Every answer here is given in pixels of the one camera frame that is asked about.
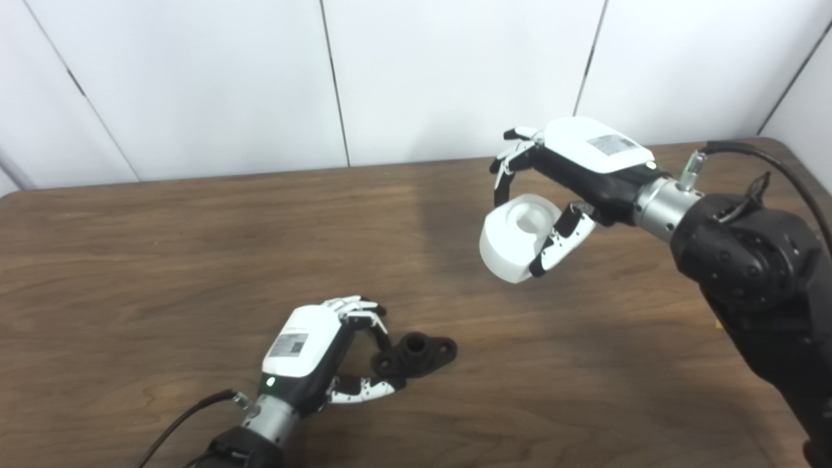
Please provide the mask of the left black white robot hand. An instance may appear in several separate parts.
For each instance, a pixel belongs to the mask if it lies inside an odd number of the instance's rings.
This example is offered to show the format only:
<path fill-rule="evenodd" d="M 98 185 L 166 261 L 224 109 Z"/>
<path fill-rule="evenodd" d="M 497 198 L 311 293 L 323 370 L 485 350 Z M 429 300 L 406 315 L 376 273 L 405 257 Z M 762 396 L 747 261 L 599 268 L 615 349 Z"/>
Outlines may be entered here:
<path fill-rule="evenodd" d="M 303 419 L 327 405 L 368 402 L 404 390 L 404 378 L 338 373 L 357 332 L 369 332 L 380 350 L 392 347 L 385 314 L 383 306 L 358 295 L 295 308 L 263 358 L 257 394 L 282 400 Z"/>

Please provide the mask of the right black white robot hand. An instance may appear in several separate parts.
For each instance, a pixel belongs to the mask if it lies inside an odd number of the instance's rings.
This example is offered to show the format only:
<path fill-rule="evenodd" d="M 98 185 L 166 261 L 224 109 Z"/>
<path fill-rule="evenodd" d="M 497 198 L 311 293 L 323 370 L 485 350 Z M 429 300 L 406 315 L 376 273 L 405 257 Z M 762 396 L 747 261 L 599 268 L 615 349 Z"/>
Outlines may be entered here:
<path fill-rule="evenodd" d="M 585 116 L 567 116 L 542 130 L 503 133 L 513 146 L 489 167 L 494 208 L 480 236 L 487 269 L 508 283 L 540 278 L 588 239 L 596 226 L 634 224 L 636 199 L 666 173 L 653 152 Z M 576 195 L 558 208 L 535 194 L 511 198 L 517 173 L 533 170 Z"/>

